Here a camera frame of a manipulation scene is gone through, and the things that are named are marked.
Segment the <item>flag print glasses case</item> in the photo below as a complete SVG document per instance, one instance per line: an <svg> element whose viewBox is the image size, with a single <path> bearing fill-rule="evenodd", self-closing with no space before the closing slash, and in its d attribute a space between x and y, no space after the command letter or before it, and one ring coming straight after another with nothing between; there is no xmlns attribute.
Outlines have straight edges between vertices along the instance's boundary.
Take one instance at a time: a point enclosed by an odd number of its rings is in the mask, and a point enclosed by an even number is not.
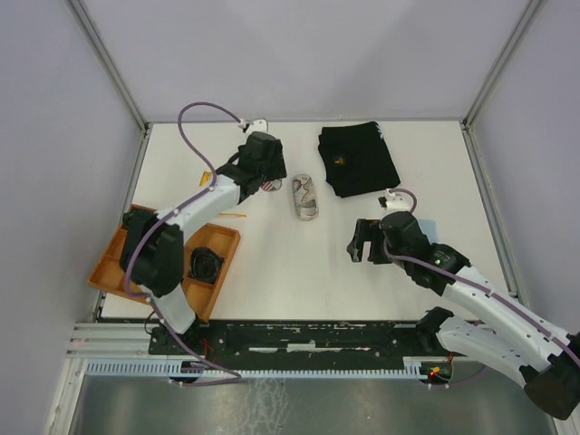
<svg viewBox="0 0 580 435"><path fill-rule="evenodd" d="M270 181L265 181L260 188L264 192L274 192L278 191L282 188L282 180L281 179L274 179Z"/></svg>

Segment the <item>map print glasses case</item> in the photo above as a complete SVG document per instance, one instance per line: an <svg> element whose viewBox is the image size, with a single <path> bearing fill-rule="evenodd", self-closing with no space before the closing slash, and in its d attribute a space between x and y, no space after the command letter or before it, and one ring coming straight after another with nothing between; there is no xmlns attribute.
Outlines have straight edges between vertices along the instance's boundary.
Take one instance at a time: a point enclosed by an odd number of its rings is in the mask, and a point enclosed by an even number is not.
<svg viewBox="0 0 580 435"><path fill-rule="evenodd" d="M319 214L316 187L311 176L297 174L292 178L292 195L296 217L302 221L315 219Z"/></svg>

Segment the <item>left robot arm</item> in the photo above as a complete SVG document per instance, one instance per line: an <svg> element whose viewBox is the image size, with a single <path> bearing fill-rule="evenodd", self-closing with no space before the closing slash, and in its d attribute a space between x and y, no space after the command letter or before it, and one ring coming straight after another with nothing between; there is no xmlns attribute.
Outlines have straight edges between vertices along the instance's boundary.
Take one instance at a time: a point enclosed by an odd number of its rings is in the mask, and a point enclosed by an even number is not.
<svg viewBox="0 0 580 435"><path fill-rule="evenodd" d="M121 252L124 290L131 284L149 298L157 316L170 329L169 343L180 353L192 353L200 343L181 282L185 243L209 220L259 191L269 181L287 176L282 141L254 131L226 163L208 164L209 181L182 203L164 210L137 209L125 214L127 236Z"/></svg>

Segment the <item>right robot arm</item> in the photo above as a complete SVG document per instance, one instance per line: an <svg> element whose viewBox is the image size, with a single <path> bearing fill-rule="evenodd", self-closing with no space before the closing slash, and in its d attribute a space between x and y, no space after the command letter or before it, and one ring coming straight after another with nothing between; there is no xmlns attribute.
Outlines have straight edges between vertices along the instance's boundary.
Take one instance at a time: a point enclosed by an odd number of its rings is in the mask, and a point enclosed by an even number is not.
<svg viewBox="0 0 580 435"><path fill-rule="evenodd" d="M484 325L434 307L417 323L424 353L459 353L502 373L523 388L549 416L565 421L579 405L579 336L499 292L470 260L451 246L433 243L409 211L359 219L346 248L354 263L370 246L375 265L394 264L418 286L460 305Z"/></svg>

